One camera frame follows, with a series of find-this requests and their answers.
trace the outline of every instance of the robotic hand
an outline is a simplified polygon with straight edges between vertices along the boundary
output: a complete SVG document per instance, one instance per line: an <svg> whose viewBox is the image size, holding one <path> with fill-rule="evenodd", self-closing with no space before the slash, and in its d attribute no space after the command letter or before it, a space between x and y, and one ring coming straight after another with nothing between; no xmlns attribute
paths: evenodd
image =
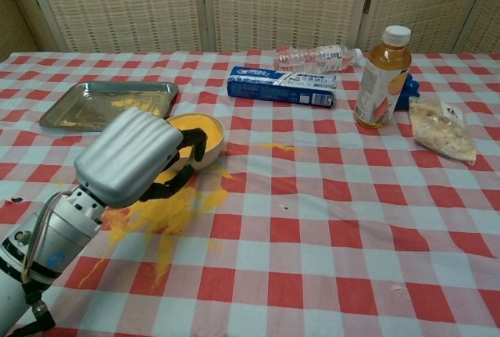
<svg viewBox="0 0 500 337"><path fill-rule="evenodd" d="M98 233L104 209L175 194L195 172L191 161L203 158L206 139L199 128L180 131L137 108L121 113L75 160L79 185L49 198L0 245L0 335L29 306L36 321L11 336L52 328L41 294ZM179 149L190 145L184 168L165 184L153 183L179 159Z"/></svg>

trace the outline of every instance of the clear plastic bottle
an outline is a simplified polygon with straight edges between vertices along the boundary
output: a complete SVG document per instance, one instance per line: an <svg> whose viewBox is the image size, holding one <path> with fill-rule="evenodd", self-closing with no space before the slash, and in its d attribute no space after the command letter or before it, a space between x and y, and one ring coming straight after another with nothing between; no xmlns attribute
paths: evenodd
<svg viewBox="0 0 500 337"><path fill-rule="evenodd" d="M361 126L379 128L389 123L412 62L406 48L411 34L409 28L389 26L382 44L370 52L354 108Z"/></svg>
<svg viewBox="0 0 500 337"><path fill-rule="evenodd" d="M363 57L360 49L342 45L318 46L311 49L278 49L274 56L274 69L300 73L328 73L342 71L355 65Z"/></svg>

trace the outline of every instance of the blue logo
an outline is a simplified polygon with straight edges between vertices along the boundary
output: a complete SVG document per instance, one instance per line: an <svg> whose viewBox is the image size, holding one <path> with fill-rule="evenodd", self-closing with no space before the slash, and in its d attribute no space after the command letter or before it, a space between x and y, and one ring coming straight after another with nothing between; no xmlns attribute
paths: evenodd
<svg viewBox="0 0 500 337"><path fill-rule="evenodd" d="M239 69L237 73L240 75L259 75L260 77L268 77L270 75L267 71L259 69Z"/></svg>
<svg viewBox="0 0 500 337"><path fill-rule="evenodd" d="M47 266L51 269L57 269L61 267L66 261L66 255L64 253L54 253L48 258Z"/></svg>

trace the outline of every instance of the checkered tablecloth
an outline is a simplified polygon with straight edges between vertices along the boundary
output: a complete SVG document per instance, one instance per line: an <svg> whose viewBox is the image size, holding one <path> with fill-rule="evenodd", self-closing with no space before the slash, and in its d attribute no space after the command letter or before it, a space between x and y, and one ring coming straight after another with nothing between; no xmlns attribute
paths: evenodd
<svg viewBox="0 0 500 337"><path fill-rule="evenodd" d="M161 283L156 246L137 233L79 288L104 254L101 231L45 293L58 323L46 335L500 336L500 56L413 56L421 94L464 112L473 166L419 147L408 113L356 125L362 67L340 74L335 109L227 96L232 66L271 64L256 50L0 63L0 236L75 184L73 161L95 134L37 123L73 84L172 81L173 114L212 114L227 129L229 195L179 238Z"/></svg>

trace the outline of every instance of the red and white tablecloth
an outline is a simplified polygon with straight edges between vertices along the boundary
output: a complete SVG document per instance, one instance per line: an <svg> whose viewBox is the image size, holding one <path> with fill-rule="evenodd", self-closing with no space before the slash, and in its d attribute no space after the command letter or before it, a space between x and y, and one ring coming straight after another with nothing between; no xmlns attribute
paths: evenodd
<svg viewBox="0 0 500 337"><path fill-rule="evenodd" d="M500 336L500 56L413 56L421 94L464 112L474 166L419 147L408 113L380 130L356 125L362 67L340 74L335 109L227 96L232 66L271 64L257 50L0 63L1 236L74 185L95 134L37 123L73 84L172 81L173 114L212 114L227 129L217 161L232 178L216 182L229 193L177 240L161 281L158 246L138 232L80 285L105 255L101 231L45 293L58 324L46 335Z"/></svg>

